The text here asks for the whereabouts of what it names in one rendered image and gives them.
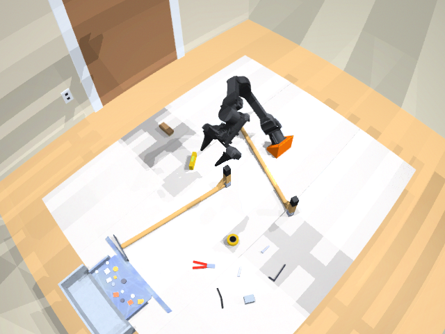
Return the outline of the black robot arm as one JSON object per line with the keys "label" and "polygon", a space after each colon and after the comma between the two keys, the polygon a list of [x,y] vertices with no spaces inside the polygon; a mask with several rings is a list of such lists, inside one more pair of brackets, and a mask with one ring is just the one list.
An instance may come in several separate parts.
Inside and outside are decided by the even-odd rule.
{"label": "black robot arm", "polygon": [[224,122],[239,131],[247,122],[250,122],[248,113],[238,111],[243,108],[243,100],[241,97],[246,100],[256,113],[259,118],[261,130],[266,136],[269,136],[271,145],[282,143],[286,139],[281,131],[282,125],[273,115],[266,113],[258,99],[253,95],[250,80],[246,76],[234,75],[227,80],[227,96],[222,101],[222,105],[220,105],[221,109],[218,112],[218,118],[223,123],[219,125],[209,125],[207,134],[214,140],[220,139],[226,141],[230,128],[225,128]]}

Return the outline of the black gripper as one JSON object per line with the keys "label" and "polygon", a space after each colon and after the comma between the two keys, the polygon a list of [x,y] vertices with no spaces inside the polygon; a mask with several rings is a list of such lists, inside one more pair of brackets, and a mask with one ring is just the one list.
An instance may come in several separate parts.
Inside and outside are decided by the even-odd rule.
{"label": "black gripper", "polygon": [[[213,140],[210,137],[210,135],[207,134],[208,129],[209,129],[209,125],[211,125],[211,124],[207,123],[207,124],[204,124],[202,126],[202,128],[203,128],[202,131],[204,132],[204,140],[202,142],[202,146],[200,148],[200,151],[203,151],[208,146],[208,144],[210,144],[210,142],[212,142],[212,140]],[[235,129],[234,127],[232,127],[231,125],[229,125],[227,123],[224,123],[224,127],[225,128],[227,128],[227,127],[230,128],[229,136],[228,136],[227,140],[226,141],[220,140],[220,139],[217,139],[217,140],[226,148],[226,152],[223,152],[222,157],[219,158],[219,160],[216,162],[216,164],[214,166],[218,166],[218,165],[220,165],[220,164],[222,164],[222,163],[224,163],[224,162],[226,162],[226,161],[228,161],[230,159],[237,159],[237,160],[239,160],[241,158],[241,155],[242,155],[242,153],[237,148],[232,147],[230,145],[230,144],[232,144],[233,138],[236,135],[237,136],[239,135],[239,133],[238,133],[239,130]]]}

